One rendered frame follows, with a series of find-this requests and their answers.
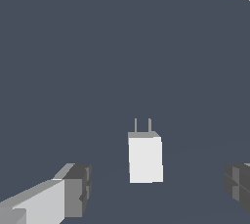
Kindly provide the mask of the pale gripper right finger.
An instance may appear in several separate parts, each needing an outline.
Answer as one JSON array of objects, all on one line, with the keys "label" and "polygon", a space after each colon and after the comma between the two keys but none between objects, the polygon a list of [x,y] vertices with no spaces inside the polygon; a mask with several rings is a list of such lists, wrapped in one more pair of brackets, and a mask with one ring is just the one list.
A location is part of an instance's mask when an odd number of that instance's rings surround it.
[{"label": "pale gripper right finger", "polygon": [[226,164],[224,173],[227,193],[250,213],[250,163]]}]

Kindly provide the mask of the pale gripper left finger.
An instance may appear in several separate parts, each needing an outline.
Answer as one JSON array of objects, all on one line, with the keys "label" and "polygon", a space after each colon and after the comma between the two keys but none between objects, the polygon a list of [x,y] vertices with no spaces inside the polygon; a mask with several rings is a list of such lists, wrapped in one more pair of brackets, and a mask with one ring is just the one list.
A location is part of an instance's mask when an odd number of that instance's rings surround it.
[{"label": "pale gripper left finger", "polygon": [[0,224],[62,224],[66,217],[82,217],[91,173],[91,164],[67,163],[52,179],[0,202]]}]

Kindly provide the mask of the white two-prong charger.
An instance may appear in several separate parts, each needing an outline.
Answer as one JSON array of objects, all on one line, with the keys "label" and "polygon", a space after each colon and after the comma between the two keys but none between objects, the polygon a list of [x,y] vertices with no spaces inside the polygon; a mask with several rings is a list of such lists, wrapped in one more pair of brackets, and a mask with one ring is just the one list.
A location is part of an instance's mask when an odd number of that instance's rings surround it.
[{"label": "white two-prong charger", "polygon": [[128,149],[131,184],[163,181],[162,140],[151,130],[151,119],[147,132],[135,129],[128,133]]}]

